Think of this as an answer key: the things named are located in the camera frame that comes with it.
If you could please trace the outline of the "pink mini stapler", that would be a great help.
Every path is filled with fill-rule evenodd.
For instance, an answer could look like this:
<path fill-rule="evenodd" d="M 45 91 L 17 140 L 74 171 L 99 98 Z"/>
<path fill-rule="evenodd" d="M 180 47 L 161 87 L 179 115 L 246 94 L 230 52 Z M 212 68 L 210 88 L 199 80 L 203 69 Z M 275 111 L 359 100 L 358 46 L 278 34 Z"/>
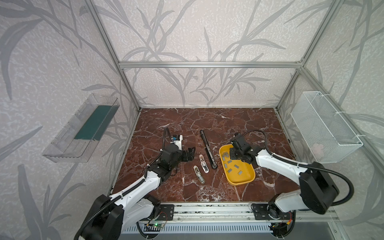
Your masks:
<path fill-rule="evenodd" d="M 201 163 L 201 166 L 202 166 L 202 169 L 203 171 L 207 174 L 209 173 L 209 168 L 208 168 L 208 165 L 205 161 L 205 158 L 203 155 L 199 155 L 199 159 L 200 159 L 200 163 Z"/>

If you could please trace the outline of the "black stapler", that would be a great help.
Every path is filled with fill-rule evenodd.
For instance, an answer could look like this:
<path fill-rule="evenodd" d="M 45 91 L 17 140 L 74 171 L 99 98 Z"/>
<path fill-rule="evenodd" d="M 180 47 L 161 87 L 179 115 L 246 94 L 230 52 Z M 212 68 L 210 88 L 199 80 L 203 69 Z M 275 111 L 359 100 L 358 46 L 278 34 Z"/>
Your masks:
<path fill-rule="evenodd" d="M 205 135 L 203 130 L 200 130 L 200 134 L 201 134 L 202 140 L 203 140 L 203 142 L 205 144 L 205 150 L 207 152 L 207 155 L 208 155 L 211 167 L 212 167 L 212 169 L 216 170 L 218 168 L 218 165 L 217 165 L 217 163 L 216 163 L 216 161 L 214 159 L 214 156 L 212 154 L 212 151 L 211 151 L 209 142 L 208 142 L 208 140 L 206 138 L 206 135 Z"/>

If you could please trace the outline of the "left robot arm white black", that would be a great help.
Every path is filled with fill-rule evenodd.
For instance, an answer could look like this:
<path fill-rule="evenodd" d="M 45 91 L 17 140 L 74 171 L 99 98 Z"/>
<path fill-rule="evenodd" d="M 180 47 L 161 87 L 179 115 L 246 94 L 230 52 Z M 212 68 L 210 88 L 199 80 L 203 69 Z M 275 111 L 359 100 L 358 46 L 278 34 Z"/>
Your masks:
<path fill-rule="evenodd" d="M 74 236 L 76 240 L 117 240 L 133 224 L 159 215 L 160 201 L 150 192 L 164 183 L 180 163 L 192 161 L 196 153 L 195 148 L 183 150 L 183 137 L 172 136 L 168 128 L 164 129 L 163 137 L 169 137 L 171 142 L 162 145 L 160 154 L 146 166 L 142 177 L 116 194 L 95 199 Z"/>

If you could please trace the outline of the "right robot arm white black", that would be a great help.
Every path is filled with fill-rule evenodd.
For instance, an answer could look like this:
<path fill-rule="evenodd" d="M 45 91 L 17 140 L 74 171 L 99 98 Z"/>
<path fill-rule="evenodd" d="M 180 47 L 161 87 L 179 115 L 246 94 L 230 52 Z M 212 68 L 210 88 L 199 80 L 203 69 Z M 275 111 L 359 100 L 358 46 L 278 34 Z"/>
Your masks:
<path fill-rule="evenodd" d="M 268 137 L 263 148 L 251 145 L 245 135 L 235 133 L 231 139 L 230 157 L 246 164 L 256 163 L 259 167 L 272 170 L 293 181 L 298 190 L 275 195 L 268 203 L 267 211 L 273 219 L 279 214 L 297 210 L 310 210 L 324 215 L 329 207 L 339 206 L 352 199 L 355 187 L 352 181 L 341 173 L 326 169 L 322 164 L 297 162 L 276 153 L 268 147 Z"/>

